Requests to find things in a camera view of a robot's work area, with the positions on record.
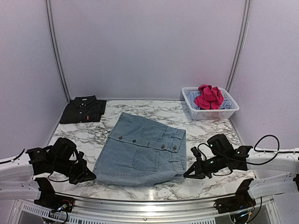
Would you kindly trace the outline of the grey denim jeans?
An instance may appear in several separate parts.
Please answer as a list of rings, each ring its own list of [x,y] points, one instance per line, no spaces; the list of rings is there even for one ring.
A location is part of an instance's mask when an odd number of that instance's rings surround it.
[[[110,131],[93,172],[120,186],[150,186],[186,171],[186,131],[122,112]]]

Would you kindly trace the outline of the black pinstriped shirt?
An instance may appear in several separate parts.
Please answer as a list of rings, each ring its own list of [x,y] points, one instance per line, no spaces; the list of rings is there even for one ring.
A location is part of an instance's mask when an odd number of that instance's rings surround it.
[[[66,105],[59,123],[100,122],[102,115],[105,113],[106,104],[106,100],[99,100],[95,95],[75,97]]]

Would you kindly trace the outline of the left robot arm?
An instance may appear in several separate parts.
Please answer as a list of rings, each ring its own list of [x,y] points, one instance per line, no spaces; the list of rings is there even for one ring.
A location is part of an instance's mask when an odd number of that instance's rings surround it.
[[[70,139],[58,138],[53,145],[24,149],[16,157],[1,160],[0,199],[32,199],[46,208],[71,211],[74,199],[58,195],[51,181],[40,175],[56,172],[73,185],[95,180],[83,157]]]

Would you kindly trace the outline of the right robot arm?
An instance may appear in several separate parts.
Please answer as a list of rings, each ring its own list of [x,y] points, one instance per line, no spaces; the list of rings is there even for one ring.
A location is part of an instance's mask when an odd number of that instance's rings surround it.
[[[244,210],[256,205],[256,199],[297,193],[299,191],[299,149],[260,149],[257,146],[233,148],[224,134],[211,137],[205,145],[211,149],[213,157],[202,159],[199,147],[191,148],[196,161],[184,173],[185,178],[212,178],[216,172],[228,168],[230,171],[273,171],[276,174],[266,177],[245,179],[235,194],[217,199],[214,207],[218,213]]]

